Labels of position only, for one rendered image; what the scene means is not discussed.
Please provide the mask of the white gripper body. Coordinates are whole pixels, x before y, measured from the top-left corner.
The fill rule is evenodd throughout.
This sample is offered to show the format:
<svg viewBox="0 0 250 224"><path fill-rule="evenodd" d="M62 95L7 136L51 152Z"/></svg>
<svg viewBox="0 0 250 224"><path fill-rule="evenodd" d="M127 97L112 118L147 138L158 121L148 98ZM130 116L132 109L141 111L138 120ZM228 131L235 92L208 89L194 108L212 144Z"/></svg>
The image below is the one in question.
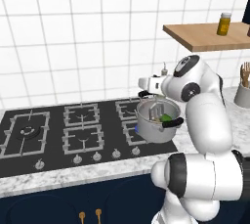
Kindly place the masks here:
<svg viewBox="0 0 250 224"><path fill-rule="evenodd" d="M138 85L143 91L147 91L148 93L150 93L150 78L149 77L141 77L138 81Z"/></svg>

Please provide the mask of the green avocado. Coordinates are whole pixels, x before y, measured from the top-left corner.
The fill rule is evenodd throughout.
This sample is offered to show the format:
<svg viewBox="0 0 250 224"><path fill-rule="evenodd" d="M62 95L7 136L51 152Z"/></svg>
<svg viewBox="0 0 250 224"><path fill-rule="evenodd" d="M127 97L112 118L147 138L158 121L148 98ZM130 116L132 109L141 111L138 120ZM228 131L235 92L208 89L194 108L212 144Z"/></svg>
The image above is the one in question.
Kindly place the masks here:
<svg viewBox="0 0 250 224"><path fill-rule="evenodd" d="M169 122L172 120L172 117L169 114L164 113L162 116L159 117L161 122Z"/></svg>

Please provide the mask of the black gas hob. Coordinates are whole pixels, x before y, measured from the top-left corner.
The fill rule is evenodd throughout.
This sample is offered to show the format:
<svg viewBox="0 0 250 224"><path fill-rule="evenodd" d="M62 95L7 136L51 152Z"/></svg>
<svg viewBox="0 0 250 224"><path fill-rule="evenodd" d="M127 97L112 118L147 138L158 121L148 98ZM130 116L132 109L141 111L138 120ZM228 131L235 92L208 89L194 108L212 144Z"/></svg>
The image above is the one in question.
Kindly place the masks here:
<svg viewBox="0 0 250 224"><path fill-rule="evenodd" d="M150 144L137 132L138 98L6 111L0 121L0 178L94 163L173 153L174 143ZM134 156L132 149L140 154ZM117 149L120 158L113 158ZM93 155L102 155L94 161ZM74 164L76 155L82 157ZM35 163L42 159L41 170Z"/></svg>

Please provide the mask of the yellow jar with white lid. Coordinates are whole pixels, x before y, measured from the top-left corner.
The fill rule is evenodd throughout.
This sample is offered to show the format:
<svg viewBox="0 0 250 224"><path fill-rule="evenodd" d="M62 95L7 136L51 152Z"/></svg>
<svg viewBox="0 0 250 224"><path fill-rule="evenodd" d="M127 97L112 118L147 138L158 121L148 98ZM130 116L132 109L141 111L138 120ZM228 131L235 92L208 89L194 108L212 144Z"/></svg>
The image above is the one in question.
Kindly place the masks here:
<svg viewBox="0 0 250 224"><path fill-rule="evenodd" d="M229 31L231 13L221 13L219 25L217 28L217 34L221 36L226 36Z"/></svg>

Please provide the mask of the grey utensil holder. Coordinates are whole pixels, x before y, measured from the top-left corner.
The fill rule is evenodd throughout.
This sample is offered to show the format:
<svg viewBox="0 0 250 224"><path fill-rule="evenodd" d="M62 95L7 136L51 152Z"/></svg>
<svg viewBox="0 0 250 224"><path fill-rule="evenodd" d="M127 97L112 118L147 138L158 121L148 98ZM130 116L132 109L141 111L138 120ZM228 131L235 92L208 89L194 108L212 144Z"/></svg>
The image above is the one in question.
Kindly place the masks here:
<svg viewBox="0 0 250 224"><path fill-rule="evenodd" d="M250 109L250 88L239 84L233 101L239 107Z"/></svg>

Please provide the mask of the wooden utensils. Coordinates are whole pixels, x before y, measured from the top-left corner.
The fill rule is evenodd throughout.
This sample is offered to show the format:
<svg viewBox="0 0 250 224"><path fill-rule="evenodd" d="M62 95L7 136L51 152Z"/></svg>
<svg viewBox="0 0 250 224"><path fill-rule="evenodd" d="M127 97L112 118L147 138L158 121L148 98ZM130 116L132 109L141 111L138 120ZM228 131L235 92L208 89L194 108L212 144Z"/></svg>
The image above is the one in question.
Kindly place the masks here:
<svg viewBox="0 0 250 224"><path fill-rule="evenodd" d="M243 87L248 87L248 78L250 76L250 63L245 62L240 67L240 80Z"/></svg>

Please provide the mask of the navy cupboard door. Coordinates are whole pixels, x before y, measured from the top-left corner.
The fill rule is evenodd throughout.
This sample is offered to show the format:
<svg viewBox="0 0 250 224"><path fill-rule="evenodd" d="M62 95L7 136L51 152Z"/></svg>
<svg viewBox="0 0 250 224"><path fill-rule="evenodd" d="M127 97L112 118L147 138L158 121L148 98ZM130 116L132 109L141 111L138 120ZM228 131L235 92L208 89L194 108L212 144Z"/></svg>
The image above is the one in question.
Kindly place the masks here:
<svg viewBox="0 0 250 224"><path fill-rule="evenodd" d="M94 183L89 193L91 207L102 210L102 224L151 224L164 198L149 174Z"/></svg>
<svg viewBox="0 0 250 224"><path fill-rule="evenodd" d="M0 199L0 224L91 224L88 194L77 186Z"/></svg>

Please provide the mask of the dark object on shelf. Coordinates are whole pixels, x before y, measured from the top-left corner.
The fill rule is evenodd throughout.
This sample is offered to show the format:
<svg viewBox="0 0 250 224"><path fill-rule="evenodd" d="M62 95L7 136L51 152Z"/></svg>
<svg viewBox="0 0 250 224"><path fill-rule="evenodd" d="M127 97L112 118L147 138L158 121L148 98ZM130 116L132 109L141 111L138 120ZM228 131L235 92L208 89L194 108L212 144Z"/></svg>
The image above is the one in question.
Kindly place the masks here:
<svg viewBox="0 0 250 224"><path fill-rule="evenodd" d="M249 29L247 32L247 36L250 37L250 6L247 6L244 12L244 16L242 19L242 22L246 23L249 25Z"/></svg>

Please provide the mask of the wooden wall shelf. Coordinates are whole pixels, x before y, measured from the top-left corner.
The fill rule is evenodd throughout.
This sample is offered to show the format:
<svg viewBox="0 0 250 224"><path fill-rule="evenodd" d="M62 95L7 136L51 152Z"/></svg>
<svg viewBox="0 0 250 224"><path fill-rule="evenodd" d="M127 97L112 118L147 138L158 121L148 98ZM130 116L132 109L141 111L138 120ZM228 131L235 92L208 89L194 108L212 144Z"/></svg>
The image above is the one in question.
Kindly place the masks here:
<svg viewBox="0 0 250 224"><path fill-rule="evenodd" d="M164 24L163 30L191 52L250 49L249 26L232 22L226 36L217 34L216 23Z"/></svg>

